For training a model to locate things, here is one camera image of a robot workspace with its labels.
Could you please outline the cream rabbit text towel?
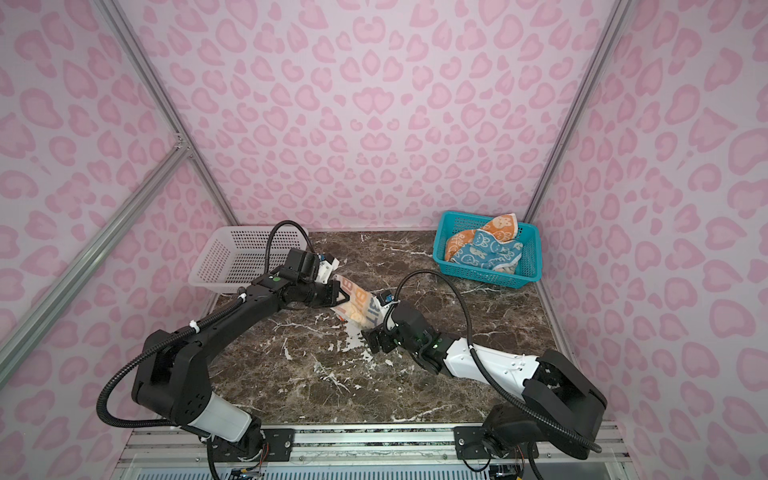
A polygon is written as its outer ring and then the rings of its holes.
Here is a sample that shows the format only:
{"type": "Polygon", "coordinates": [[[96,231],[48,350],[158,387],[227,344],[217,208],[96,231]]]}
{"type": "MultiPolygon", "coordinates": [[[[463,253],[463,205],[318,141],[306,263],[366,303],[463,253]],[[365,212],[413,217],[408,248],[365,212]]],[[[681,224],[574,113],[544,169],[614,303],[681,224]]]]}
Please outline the cream rabbit text towel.
{"type": "Polygon", "coordinates": [[[373,329],[384,322],[387,306],[382,306],[379,299],[350,279],[335,275],[334,280],[341,284],[341,291],[350,299],[332,308],[341,319],[357,324],[361,329],[373,329]]]}

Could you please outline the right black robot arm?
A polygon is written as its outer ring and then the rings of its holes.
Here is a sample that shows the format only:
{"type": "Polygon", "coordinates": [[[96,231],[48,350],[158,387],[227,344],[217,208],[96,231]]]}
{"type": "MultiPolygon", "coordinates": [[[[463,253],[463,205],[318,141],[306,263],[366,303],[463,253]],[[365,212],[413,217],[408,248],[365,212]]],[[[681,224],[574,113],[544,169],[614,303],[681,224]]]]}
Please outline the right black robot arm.
{"type": "Polygon", "coordinates": [[[504,402],[486,417],[485,448],[498,458],[527,442],[548,442],[585,460],[600,453],[597,443],[607,399],[562,353],[539,356],[505,353],[471,339],[440,332],[409,302],[389,304],[385,318],[362,331],[373,353],[397,348],[435,375],[475,380],[504,402]]]}

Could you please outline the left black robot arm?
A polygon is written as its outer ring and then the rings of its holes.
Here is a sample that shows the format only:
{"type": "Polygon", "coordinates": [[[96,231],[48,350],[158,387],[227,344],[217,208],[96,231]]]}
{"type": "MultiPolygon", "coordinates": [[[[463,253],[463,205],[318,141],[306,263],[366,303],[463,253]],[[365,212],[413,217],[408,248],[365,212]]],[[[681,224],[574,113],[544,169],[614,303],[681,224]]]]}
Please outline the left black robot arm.
{"type": "Polygon", "coordinates": [[[292,249],[283,265],[240,288],[229,305],[174,333],[153,333],[144,345],[149,356],[137,368],[134,402],[187,432],[260,448],[261,421],[213,391],[209,366],[252,326],[293,303],[331,308],[347,302],[332,278],[338,267],[330,255],[292,249]]]}

